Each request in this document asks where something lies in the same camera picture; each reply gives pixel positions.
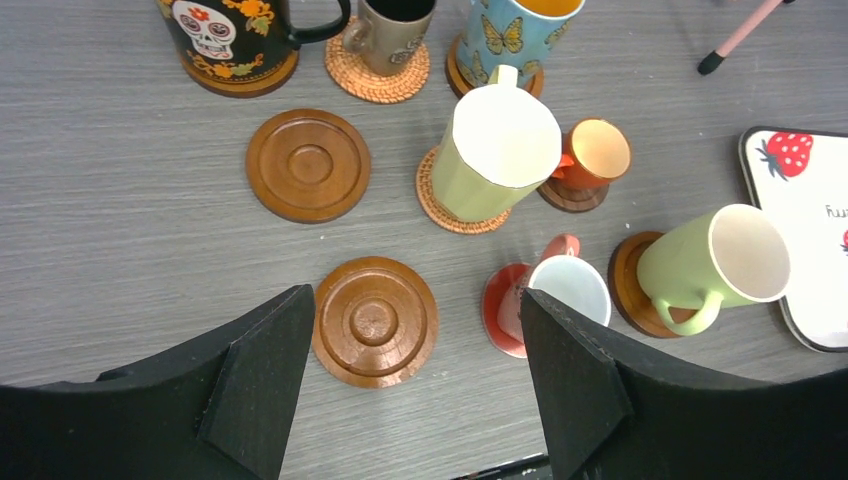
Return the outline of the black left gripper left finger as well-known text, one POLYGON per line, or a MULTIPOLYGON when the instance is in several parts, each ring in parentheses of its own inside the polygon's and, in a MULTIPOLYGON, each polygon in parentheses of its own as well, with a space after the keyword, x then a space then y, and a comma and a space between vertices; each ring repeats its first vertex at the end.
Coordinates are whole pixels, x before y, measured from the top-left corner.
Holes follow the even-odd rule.
POLYGON ((5 479, 275 479, 316 312, 297 285, 86 383, 1 389, 5 479))

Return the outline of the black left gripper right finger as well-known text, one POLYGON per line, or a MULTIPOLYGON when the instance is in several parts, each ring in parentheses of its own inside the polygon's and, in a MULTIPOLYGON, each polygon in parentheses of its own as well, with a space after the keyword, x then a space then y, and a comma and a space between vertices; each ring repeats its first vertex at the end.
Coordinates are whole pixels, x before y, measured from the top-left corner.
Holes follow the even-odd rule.
POLYGON ((847 374, 772 383, 702 367, 549 294, 519 312, 557 479, 843 479, 847 374))

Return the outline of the small white cup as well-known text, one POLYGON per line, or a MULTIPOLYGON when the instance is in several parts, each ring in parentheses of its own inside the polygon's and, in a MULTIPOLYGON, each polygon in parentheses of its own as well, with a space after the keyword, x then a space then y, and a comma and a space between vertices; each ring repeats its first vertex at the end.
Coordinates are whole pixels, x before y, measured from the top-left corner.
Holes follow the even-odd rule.
POLYGON ((542 290, 588 319, 607 326, 612 310, 607 284, 594 267, 579 258, 579 253, 576 236, 554 237, 539 262, 530 265, 524 290, 542 290))

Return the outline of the red apple paper coaster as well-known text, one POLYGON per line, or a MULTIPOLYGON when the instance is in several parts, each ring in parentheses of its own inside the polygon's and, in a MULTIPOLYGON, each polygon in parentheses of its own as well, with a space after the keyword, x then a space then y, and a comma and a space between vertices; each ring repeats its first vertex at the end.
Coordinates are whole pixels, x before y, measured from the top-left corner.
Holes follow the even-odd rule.
POLYGON ((483 327, 492 344, 515 358, 526 359, 520 320, 521 294, 532 267, 511 263, 487 280, 481 299, 483 327))

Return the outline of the cream green mug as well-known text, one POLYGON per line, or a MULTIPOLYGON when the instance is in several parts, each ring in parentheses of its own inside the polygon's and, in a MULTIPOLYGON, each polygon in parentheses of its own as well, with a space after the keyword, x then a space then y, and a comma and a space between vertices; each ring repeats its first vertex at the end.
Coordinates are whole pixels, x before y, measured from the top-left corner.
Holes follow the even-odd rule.
POLYGON ((638 260, 636 274, 660 324, 692 336, 708 329, 723 308, 782 298, 792 262, 768 215, 730 204, 662 234, 638 260))

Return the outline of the dark walnut coaster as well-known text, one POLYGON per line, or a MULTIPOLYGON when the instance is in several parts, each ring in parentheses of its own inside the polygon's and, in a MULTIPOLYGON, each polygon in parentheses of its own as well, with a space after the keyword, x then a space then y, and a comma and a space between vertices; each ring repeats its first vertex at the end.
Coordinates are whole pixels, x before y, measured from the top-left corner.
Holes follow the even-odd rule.
POLYGON ((572 189, 560 180, 550 178, 537 188, 540 196, 551 206, 571 213, 583 213, 597 208, 607 197, 609 186, 572 189))

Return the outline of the small orange cup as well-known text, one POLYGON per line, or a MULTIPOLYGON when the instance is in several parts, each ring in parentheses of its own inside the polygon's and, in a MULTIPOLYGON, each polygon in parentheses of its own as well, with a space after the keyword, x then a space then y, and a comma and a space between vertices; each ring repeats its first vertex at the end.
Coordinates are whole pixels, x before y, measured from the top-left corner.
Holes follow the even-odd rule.
POLYGON ((563 135, 551 179, 569 189, 595 189, 619 179, 631 165, 631 145, 622 131, 605 119, 586 118, 563 135))

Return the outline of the pale yellow green mug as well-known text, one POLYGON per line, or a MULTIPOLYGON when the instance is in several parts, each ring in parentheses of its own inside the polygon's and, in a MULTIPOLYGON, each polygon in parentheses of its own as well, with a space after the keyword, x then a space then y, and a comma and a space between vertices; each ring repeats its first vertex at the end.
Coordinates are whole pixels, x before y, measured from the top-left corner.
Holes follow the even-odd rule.
POLYGON ((455 105, 434 158, 432 191, 458 220, 489 220, 547 181, 561 153, 551 110, 518 86, 515 67, 498 65, 487 84, 455 105))

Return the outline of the woven rattan coaster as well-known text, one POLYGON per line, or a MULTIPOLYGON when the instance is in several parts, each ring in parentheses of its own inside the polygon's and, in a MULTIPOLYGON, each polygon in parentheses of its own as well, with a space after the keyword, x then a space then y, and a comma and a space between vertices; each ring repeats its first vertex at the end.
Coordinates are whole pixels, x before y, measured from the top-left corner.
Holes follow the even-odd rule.
POLYGON ((466 222, 459 220, 436 200, 432 189, 432 167, 438 149, 434 146, 427 152, 415 174, 416 195, 423 212, 437 226, 457 234, 480 235, 500 228, 508 220, 510 209, 490 219, 466 222))
POLYGON ((415 96, 426 84, 430 74, 430 56, 422 37, 404 69, 392 76, 380 76, 362 58, 346 51, 343 35, 328 40, 324 64, 331 79, 348 94, 377 104, 396 104, 415 96))

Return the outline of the black floral mug red inside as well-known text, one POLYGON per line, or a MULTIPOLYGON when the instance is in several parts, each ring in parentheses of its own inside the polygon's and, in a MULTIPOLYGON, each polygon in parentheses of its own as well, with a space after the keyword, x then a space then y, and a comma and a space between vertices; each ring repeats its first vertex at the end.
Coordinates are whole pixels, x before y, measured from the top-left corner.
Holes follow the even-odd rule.
POLYGON ((246 63, 264 55, 269 70, 304 44, 326 41, 347 26, 351 3, 338 0, 338 18, 308 28, 292 24, 287 1, 158 1, 177 57, 192 50, 212 61, 246 63))

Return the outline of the blue butterfly plate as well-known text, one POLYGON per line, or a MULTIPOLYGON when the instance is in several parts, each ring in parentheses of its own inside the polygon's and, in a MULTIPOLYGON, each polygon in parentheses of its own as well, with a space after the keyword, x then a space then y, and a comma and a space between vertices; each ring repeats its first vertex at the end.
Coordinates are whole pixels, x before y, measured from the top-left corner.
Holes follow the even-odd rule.
POLYGON ((581 11, 583 0, 473 1, 460 34, 455 63, 472 88, 489 82, 495 67, 518 72, 517 85, 527 88, 581 11))

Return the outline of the black small cup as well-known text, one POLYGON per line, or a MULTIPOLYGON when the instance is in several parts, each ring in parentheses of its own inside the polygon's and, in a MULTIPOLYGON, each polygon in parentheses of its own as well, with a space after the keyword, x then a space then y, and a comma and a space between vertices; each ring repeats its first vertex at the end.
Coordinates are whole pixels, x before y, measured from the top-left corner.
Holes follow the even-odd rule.
POLYGON ((375 74, 396 75, 423 43, 435 7, 436 0, 359 0, 342 45, 375 74))

